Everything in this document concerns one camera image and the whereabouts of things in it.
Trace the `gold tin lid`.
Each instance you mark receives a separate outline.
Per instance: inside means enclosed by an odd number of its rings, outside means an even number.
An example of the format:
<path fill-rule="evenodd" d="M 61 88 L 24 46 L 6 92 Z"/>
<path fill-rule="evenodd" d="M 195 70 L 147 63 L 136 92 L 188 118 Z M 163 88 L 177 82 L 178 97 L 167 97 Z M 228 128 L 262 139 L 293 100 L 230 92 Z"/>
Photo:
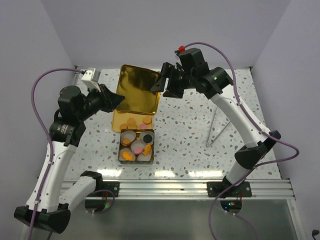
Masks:
<path fill-rule="evenodd" d="M 158 110 L 160 94 L 150 92 L 159 73 L 143 67 L 124 64 L 120 69 L 116 94 L 125 99 L 118 105 L 121 112 L 153 116 Z"/>

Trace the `orange flower cookie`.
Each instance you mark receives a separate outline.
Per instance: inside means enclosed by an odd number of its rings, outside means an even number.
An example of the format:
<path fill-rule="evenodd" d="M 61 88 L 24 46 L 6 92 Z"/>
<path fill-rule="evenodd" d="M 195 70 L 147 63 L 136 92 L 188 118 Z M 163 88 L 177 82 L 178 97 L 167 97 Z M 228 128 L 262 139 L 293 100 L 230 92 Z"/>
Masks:
<path fill-rule="evenodd" d="M 123 146 L 128 146 L 128 145 L 130 145 L 131 144 L 131 139 L 130 138 L 122 138 L 121 139 L 121 144 L 123 145 Z"/>

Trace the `black sandwich cookie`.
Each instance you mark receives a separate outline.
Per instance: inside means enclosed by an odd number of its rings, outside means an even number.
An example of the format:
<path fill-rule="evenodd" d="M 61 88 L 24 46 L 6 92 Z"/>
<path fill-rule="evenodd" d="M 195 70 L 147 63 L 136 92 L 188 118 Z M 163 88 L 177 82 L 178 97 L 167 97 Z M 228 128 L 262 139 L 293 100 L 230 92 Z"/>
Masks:
<path fill-rule="evenodd" d="M 147 144 L 151 143 L 153 141 L 153 136 L 150 134 L 146 134 L 143 136 L 143 141 Z"/>

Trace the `orange fish cookie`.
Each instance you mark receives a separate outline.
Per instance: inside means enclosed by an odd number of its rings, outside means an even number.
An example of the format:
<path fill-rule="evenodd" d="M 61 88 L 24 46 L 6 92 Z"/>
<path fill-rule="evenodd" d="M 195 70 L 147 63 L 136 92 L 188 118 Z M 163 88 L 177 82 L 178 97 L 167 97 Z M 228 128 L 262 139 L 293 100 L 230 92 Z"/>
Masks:
<path fill-rule="evenodd" d="M 132 161 L 134 159 L 134 156 L 127 151 L 123 151 L 121 156 L 125 161 Z"/>
<path fill-rule="evenodd" d="M 147 144 L 144 148 L 144 150 L 142 151 L 142 154 L 144 156 L 147 156 L 152 150 L 152 146 L 150 144 Z"/>

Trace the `metal tongs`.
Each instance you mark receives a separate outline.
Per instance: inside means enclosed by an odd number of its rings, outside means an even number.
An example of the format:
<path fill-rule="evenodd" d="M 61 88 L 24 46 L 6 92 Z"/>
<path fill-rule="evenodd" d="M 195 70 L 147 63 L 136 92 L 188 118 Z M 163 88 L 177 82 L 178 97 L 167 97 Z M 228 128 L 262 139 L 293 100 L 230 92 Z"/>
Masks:
<path fill-rule="evenodd" d="M 206 147 L 211 146 L 223 130 L 229 125 L 230 120 L 224 112 L 216 107 L 211 121 L 210 131 L 206 140 Z"/>

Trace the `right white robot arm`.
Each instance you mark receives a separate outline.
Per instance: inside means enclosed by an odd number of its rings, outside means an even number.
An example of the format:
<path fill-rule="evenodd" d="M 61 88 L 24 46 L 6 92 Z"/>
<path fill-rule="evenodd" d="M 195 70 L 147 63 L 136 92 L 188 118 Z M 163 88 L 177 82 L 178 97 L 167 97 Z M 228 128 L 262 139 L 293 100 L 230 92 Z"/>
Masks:
<path fill-rule="evenodd" d="M 163 93 L 164 97 L 181 99 L 186 89 L 195 89 L 204 94 L 226 115 L 236 128 L 244 143 L 234 155 L 235 163 L 222 180 L 222 189 L 227 196 L 235 196 L 241 190 L 245 175 L 272 149 L 281 134 L 270 131 L 249 110 L 237 101 L 233 91 L 234 82 L 221 67 L 209 68 L 203 53 L 198 48 L 176 51 L 180 62 L 163 63 L 152 93 Z"/>

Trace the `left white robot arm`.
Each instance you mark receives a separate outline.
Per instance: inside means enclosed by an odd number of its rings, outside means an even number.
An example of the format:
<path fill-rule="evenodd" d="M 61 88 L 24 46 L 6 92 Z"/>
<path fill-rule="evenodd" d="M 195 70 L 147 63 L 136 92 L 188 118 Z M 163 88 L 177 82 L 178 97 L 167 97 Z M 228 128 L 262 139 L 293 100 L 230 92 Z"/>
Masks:
<path fill-rule="evenodd" d="M 31 230 L 61 234 L 69 224 L 73 209 L 85 197 L 96 197 L 106 191 L 102 175 L 86 170 L 69 190 L 60 193 L 66 170 L 86 130 L 85 121 L 99 111 L 113 112 L 124 100 L 123 95 L 111 92 L 104 84 L 91 89 L 87 95 L 75 85 L 60 91 L 59 108 L 49 128 L 46 158 L 29 200 L 14 211 L 17 220 Z"/>

